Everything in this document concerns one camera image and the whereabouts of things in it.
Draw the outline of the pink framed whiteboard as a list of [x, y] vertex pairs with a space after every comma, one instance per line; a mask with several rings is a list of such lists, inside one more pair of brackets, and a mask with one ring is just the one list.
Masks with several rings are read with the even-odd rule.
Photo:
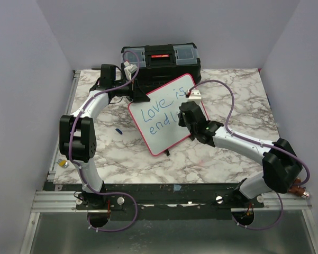
[[149, 152], [157, 156], [190, 136], [178, 125], [179, 107], [187, 101], [186, 93], [195, 85], [190, 74], [184, 74], [149, 92], [150, 101], [130, 103], [128, 110]]

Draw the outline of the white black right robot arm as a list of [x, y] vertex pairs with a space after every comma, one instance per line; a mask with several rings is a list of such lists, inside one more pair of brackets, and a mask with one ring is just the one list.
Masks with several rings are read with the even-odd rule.
[[234, 151], [262, 166], [262, 172], [240, 181], [228, 195], [236, 206], [245, 207], [262, 193], [287, 193], [295, 184], [302, 165], [287, 140], [272, 142], [232, 134], [224, 124], [208, 120], [195, 102], [182, 103], [179, 109], [179, 126], [186, 127], [192, 138], [211, 147]]

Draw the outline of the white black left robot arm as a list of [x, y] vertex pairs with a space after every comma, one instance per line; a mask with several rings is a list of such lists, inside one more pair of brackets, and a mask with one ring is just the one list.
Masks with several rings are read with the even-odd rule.
[[132, 94], [139, 65], [125, 61], [123, 67], [121, 79], [117, 80], [117, 66], [101, 65], [100, 78], [90, 88], [83, 105], [73, 114], [63, 115], [59, 121], [59, 151], [78, 170], [83, 191], [91, 193], [88, 202], [95, 209], [103, 208], [107, 197], [102, 193], [103, 180], [94, 161], [97, 146], [94, 122], [115, 96]]

